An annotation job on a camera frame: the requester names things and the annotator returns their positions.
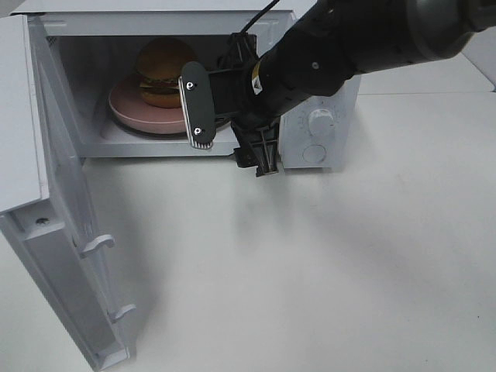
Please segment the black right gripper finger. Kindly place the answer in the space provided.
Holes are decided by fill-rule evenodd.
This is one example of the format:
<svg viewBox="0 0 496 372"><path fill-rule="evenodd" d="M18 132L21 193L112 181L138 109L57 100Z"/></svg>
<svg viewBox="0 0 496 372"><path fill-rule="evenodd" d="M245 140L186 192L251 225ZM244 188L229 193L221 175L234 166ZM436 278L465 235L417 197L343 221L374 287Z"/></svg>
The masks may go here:
<svg viewBox="0 0 496 372"><path fill-rule="evenodd" d="M234 149L234 157L239 168L256 168L256 176L276 174L280 120L267 126L243 129L231 121L231 128L239 146Z"/></svg>
<svg viewBox="0 0 496 372"><path fill-rule="evenodd" d="M257 59L257 36L249 33L232 33L225 53L218 58L219 70L238 69Z"/></svg>

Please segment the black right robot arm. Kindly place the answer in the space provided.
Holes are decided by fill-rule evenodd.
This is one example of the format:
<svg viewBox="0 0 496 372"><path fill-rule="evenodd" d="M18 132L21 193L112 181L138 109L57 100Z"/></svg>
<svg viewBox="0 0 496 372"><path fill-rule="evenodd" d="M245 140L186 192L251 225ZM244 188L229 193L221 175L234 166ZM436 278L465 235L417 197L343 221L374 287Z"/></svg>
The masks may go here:
<svg viewBox="0 0 496 372"><path fill-rule="evenodd" d="M493 1L318 1L262 55L246 30L233 33L211 87L237 165L276 172L283 114L354 76L454 57L494 24Z"/></svg>

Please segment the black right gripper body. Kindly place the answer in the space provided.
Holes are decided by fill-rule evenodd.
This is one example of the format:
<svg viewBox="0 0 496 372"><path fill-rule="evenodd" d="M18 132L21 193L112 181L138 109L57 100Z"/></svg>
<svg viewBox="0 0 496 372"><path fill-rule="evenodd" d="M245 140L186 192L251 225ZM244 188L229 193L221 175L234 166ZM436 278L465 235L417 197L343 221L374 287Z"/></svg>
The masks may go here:
<svg viewBox="0 0 496 372"><path fill-rule="evenodd" d="M209 74L217 116L230 119L243 129L280 120L283 95L280 48L281 44L276 43L241 68L217 69Z"/></svg>

